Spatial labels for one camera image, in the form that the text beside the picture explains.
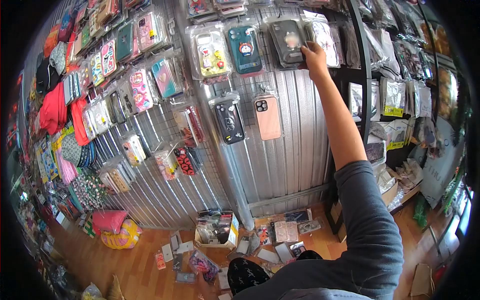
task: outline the hanging merchandise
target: hanging merchandise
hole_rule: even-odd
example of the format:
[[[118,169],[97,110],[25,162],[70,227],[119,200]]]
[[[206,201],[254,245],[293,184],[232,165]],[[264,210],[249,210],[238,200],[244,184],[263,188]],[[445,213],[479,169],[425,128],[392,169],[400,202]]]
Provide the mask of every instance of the hanging merchandise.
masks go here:
[[[300,48],[306,45],[300,19],[294,15],[272,16],[264,19],[264,23],[276,49],[279,69],[297,69],[303,62]]]
[[[126,132],[119,137],[119,140],[132,167],[137,167],[141,162],[146,160],[147,156],[142,147],[142,143],[135,132]]]
[[[245,139],[245,130],[240,114],[240,96],[238,92],[226,93],[225,96],[208,102],[216,116],[221,140],[231,145]]]
[[[231,73],[231,62],[221,22],[205,23],[185,28],[192,50],[192,77],[205,84],[225,81]]]
[[[405,88],[403,82],[395,82],[382,77],[380,79],[380,100],[385,116],[402,117],[405,108]]]
[[[262,88],[253,97],[252,104],[261,139],[268,141],[281,137],[280,109],[275,91],[271,88]]]
[[[327,18],[319,13],[303,11],[303,23],[307,40],[320,45],[326,54],[326,63],[328,67],[340,68],[340,60],[335,42],[330,32],[330,26]]]
[[[258,47],[258,21],[246,19],[241,23],[232,21],[225,25],[225,33],[233,55],[235,68],[242,78],[261,75],[265,72]]]

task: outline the wire grid panel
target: wire grid panel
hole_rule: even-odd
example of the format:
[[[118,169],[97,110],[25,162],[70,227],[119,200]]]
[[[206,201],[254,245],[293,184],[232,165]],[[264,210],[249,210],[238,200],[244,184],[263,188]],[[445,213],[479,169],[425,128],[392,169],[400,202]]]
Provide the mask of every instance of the wire grid panel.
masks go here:
[[[281,7],[249,9],[248,16],[260,22],[265,17],[292,14],[298,8]],[[267,72],[240,78],[234,74],[229,82],[215,84],[214,93],[236,90],[240,94],[241,113],[247,139],[230,146],[230,152],[241,177],[248,203],[268,200],[322,185],[326,179],[328,138],[324,112],[318,91],[307,71],[275,70],[267,34],[258,35],[259,47]],[[253,109],[253,95],[260,85],[278,91],[282,137],[263,141],[260,138]],[[252,216],[274,215],[317,203],[322,193],[314,193],[284,203],[253,208]]]

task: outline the packaged phone case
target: packaged phone case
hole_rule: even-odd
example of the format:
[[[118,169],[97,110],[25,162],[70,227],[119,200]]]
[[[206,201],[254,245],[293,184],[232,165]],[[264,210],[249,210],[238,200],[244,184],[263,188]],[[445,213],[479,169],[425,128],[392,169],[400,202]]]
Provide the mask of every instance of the packaged phone case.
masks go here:
[[[94,86],[99,86],[105,80],[102,65],[102,54],[100,52],[90,58],[90,69],[92,71],[92,82]]]
[[[299,21],[295,16],[288,15],[269,17],[264,20],[282,67],[298,67],[303,62],[300,48],[306,42],[305,33]]]
[[[322,47],[326,54],[328,67],[340,68],[339,57],[327,18],[319,13],[308,11],[303,11],[303,13],[304,29],[307,39]]]
[[[192,75],[196,80],[231,73],[230,57],[221,22],[187,27],[193,45]]]
[[[108,41],[102,47],[103,76],[107,77],[117,70],[117,58],[115,57],[115,40]]]
[[[218,131],[227,145],[245,139],[239,104],[240,96],[237,93],[227,93],[223,97],[209,101],[209,105],[216,116]]]
[[[264,72],[264,64],[260,56],[257,42],[258,28],[255,23],[235,22],[227,25],[227,40],[230,45],[237,73],[245,78],[260,75]]]

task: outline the pink phone case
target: pink phone case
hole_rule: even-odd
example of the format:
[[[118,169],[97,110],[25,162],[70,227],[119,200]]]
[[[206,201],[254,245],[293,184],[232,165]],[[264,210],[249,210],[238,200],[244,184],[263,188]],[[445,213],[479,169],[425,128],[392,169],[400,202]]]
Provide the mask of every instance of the pink phone case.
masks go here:
[[[102,47],[103,76],[107,77],[117,69],[115,58],[115,40],[111,40]]]
[[[152,94],[148,87],[147,74],[145,69],[136,71],[130,76],[130,83],[132,84],[133,99],[137,106],[137,111],[141,112],[153,107]]]

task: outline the wooden floor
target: wooden floor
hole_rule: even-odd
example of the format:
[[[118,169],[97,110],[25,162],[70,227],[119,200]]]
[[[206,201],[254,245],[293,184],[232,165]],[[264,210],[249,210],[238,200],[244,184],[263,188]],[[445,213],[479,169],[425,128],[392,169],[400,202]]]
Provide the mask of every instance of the wooden floor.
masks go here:
[[[396,300],[410,299],[408,293],[417,264],[426,263],[435,268],[440,262],[430,233],[427,231],[422,234],[416,221],[412,219],[413,209],[414,205],[409,205],[394,217],[402,236],[405,258],[403,273],[394,295]],[[313,217],[320,217],[325,226],[314,231],[312,236],[301,235],[300,239],[304,241],[308,250],[317,251],[324,259],[334,260],[340,257],[347,249],[346,242],[339,243],[337,237],[332,234],[321,206],[313,207],[312,210]],[[441,219],[436,224],[437,236],[447,221]],[[74,224],[70,224],[65,230],[56,223],[55,226],[51,226],[51,230],[56,238],[55,249],[63,255],[67,268],[77,276],[78,282],[84,288],[93,282],[105,297],[112,282],[112,275],[116,274],[126,300],[198,299],[195,285],[175,283],[175,272],[171,270],[172,262],[168,262],[164,270],[156,268],[154,254],[162,245],[169,243],[170,232],[167,230],[144,229],[135,248],[129,250],[110,249],[98,236],[92,239]],[[182,231],[180,234],[183,242],[194,238],[194,232]],[[458,246],[458,240],[451,236],[455,235],[448,234],[443,243],[445,255]],[[202,248],[202,251],[220,266],[228,266],[226,258],[228,249]],[[185,253],[183,270],[189,272],[187,259]]]

